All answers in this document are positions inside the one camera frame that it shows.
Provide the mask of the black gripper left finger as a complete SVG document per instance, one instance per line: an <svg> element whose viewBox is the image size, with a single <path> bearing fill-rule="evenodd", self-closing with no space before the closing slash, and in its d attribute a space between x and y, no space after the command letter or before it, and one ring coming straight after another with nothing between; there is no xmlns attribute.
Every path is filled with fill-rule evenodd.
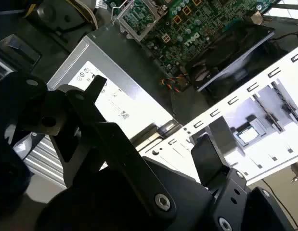
<svg viewBox="0 0 298 231"><path fill-rule="evenodd" d="M124 178L135 202L151 218L174 218L172 197L115 123L95 106L106 79L94 76L86 90L48 90L19 72L0 79L0 215L26 190L29 171L13 146L23 133L50 136L65 170L67 187L92 184L90 176L107 163Z"/></svg>

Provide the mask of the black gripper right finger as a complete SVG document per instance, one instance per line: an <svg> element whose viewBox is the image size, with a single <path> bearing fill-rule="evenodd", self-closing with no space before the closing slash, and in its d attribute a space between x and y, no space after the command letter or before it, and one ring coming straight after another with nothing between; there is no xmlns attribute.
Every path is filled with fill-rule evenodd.
<svg viewBox="0 0 298 231"><path fill-rule="evenodd" d="M262 187L250 189L246 179L228 166L208 134L191 150L202 186L213 199L205 215L210 231L292 231L274 196Z"/></svg>

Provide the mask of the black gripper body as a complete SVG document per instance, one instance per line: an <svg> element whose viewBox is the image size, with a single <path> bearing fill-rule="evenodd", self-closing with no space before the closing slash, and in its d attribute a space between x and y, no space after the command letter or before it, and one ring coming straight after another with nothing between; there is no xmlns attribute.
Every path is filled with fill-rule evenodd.
<svg viewBox="0 0 298 231"><path fill-rule="evenodd" d="M217 231L211 193L191 177L146 159L176 204L170 221L149 216L126 180L108 168L55 196L42 210L37 231Z"/></svg>

